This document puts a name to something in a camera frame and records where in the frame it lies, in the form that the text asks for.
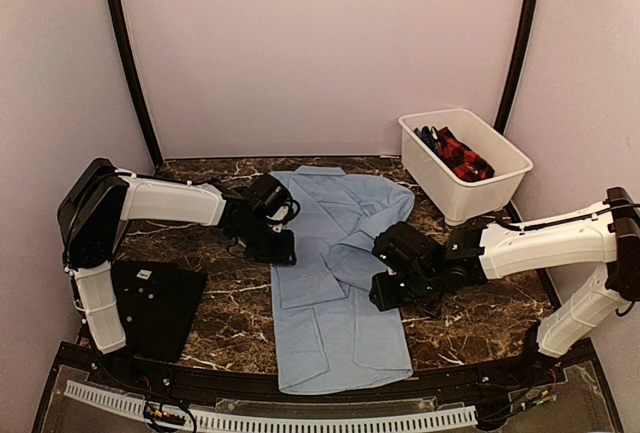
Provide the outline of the light blue long sleeve shirt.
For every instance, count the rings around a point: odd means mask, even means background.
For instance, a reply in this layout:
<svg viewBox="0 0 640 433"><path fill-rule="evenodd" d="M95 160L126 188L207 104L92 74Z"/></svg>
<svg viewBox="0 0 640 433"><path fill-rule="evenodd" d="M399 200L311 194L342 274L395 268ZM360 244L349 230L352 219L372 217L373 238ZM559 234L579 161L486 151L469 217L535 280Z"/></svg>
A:
<svg viewBox="0 0 640 433"><path fill-rule="evenodd" d="M278 388L326 395L409 378L412 362L398 310L369 299L384 264L375 238L406 220L415 196L376 175L301 166L276 171L300 204L289 228L297 262L271 269Z"/></svg>

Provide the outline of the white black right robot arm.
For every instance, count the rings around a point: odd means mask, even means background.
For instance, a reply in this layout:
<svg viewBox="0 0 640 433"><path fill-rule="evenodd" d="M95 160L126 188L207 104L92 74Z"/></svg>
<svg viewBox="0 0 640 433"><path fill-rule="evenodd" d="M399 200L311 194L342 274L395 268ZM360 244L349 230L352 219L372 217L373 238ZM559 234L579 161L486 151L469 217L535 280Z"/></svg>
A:
<svg viewBox="0 0 640 433"><path fill-rule="evenodd" d="M404 221L374 241L386 271L372 278L370 301L381 311L484 285L527 270L593 263L585 283L552 315L529 330L525 353L510 366L521 387L534 385L611 313L639 302L639 205L622 187L602 202L536 222L502 219L453 229L441 244Z"/></svg>

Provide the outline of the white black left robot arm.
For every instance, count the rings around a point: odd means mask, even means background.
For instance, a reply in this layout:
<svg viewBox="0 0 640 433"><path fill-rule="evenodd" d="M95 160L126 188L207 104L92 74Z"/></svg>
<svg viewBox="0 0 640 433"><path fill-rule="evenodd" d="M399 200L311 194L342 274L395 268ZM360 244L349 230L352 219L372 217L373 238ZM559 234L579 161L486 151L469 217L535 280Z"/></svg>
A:
<svg viewBox="0 0 640 433"><path fill-rule="evenodd" d="M270 174L227 188L213 180L192 182L139 175L94 159L57 210L63 266L74 303L97 350L106 354L103 374L120 389L141 380L140 365L119 351L126 334L118 314L111 269L118 231L132 220L157 220L215 227L244 247L246 258L271 265L296 262L295 237L287 224L300 203Z"/></svg>

